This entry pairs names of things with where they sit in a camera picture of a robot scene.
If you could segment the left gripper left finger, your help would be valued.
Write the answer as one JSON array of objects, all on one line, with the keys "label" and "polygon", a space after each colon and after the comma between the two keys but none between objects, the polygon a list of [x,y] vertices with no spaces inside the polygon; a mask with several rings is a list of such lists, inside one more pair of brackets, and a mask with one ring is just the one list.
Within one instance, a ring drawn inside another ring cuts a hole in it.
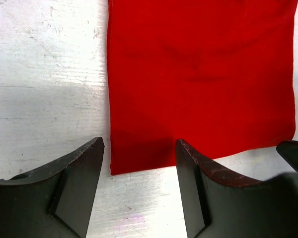
[{"label": "left gripper left finger", "polygon": [[69,154],[0,179],[0,238],[84,238],[104,155],[96,137]]}]

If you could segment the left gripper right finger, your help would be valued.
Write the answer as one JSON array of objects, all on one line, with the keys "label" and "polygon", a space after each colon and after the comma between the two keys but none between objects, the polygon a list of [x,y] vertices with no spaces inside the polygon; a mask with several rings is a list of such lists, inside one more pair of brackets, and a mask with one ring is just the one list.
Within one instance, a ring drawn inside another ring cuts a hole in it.
[{"label": "left gripper right finger", "polygon": [[190,238],[298,238],[298,172],[253,179],[176,141],[176,168]]}]

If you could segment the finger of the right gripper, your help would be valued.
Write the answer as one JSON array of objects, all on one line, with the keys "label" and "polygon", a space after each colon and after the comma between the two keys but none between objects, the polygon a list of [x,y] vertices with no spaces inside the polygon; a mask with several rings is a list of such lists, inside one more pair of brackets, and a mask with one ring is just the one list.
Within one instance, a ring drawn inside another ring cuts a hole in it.
[{"label": "finger of the right gripper", "polygon": [[298,172],[298,141],[283,141],[276,147],[278,154]]}]

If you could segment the red t shirt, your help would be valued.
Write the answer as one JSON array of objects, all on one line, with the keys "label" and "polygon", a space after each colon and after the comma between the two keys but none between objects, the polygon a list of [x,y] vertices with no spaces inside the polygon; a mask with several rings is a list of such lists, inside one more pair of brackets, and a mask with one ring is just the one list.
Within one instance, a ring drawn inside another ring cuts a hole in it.
[{"label": "red t shirt", "polygon": [[111,174],[217,159],[295,130],[295,0],[111,0]]}]

